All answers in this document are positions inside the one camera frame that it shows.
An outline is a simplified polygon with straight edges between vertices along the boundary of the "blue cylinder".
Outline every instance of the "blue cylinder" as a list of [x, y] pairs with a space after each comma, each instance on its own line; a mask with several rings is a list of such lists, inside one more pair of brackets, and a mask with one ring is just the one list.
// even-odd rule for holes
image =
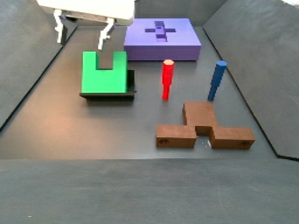
[[222, 77], [227, 68], [227, 62], [225, 60], [219, 60], [215, 66], [215, 71], [210, 83], [210, 95], [209, 101], [214, 101], [215, 94], [218, 92], [218, 87], [221, 86]]

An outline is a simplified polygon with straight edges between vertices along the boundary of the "gray wall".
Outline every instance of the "gray wall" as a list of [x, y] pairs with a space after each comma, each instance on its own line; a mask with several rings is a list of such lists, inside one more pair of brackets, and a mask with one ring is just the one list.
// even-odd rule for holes
[[299, 10], [229, 0], [203, 26], [282, 157], [299, 158]]
[[[135, 3], [137, 18], [189, 18], [193, 25], [203, 26], [227, 0], [139, 0]], [[79, 25], [98, 25], [81, 20]]]
[[62, 46], [35, 0], [0, 0], [0, 129]]

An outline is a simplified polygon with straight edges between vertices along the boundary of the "gray floor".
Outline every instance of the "gray floor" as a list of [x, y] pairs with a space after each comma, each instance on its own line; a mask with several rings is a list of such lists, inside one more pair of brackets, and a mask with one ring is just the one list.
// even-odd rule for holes
[[6, 160], [2, 223], [298, 224], [298, 172], [280, 159]]
[[[130, 62], [133, 103], [87, 102], [82, 51], [97, 50], [99, 31], [78, 29], [0, 133], [0, 158], [26, 158], [2, 159], [3, 223], [298, 223], [298, 163], [276, 158], [227, 73], [214, 107], [222, 125], [254, 130], [252, 150], [213, 150], [205, 137], [194, 150], [155, 148], [155, 125], [183, 123], [183, 102], [206, 101], [210, 91], [219, 56], [197, 32], [201, 61], [177, 62], [169, 102], [161, 62]], [[106, 67], [125, 33], [107, 44]]]
[[[170, 101], [162, 101], [162, 62], [149, 61], [129, 63], [134, 102], [89, 102], [79, 96], [82, 52], [97, 51], [99, 28], [81, 27], [0, 133], [0, 158], [274, 158], [229, 73], [214, 107], [221, 125], [254, 130], [252, 150], [213, 150], [207, 137], [199, 137], [194, 150], [155, 147], [157, 124], [183, 124], [183, 102], [207, 100], [219, 56], [201, 27], [197, 33], [201, 60], [175, 63]], [[125, 36], [126, 28], [118, 27], [101, 55], [103, 67], [111, 67], [113, 52], [123, 51]]]

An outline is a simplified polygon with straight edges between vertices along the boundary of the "plus-shaped slot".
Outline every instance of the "plus-shaped slot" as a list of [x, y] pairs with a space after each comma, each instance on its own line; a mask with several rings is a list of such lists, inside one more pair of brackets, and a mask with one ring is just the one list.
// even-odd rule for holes
[[145, 29], [145, 32], [155, 32], [157, 42], [167, 42], [167, 32], [175, 32], [174, 28], [165, 28], [165, 21], [154, 21], [154, 29]]

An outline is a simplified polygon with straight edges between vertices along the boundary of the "wooden block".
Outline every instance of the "wooden block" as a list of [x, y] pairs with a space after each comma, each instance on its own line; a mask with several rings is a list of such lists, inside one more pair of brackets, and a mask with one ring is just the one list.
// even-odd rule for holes
[[187, 101], [182, 112], [183, 122], [195, 127], [198, 136], [209, 136], [211, 128], [219, 126], [211, 102]]
[[213, 127], [210, 144], [213, 149], [250, 149], [256, 136], [250, 128]]
[[195, 128], [182, 125], [157, 126], [157, 147], [194, 148], [197, 141]]

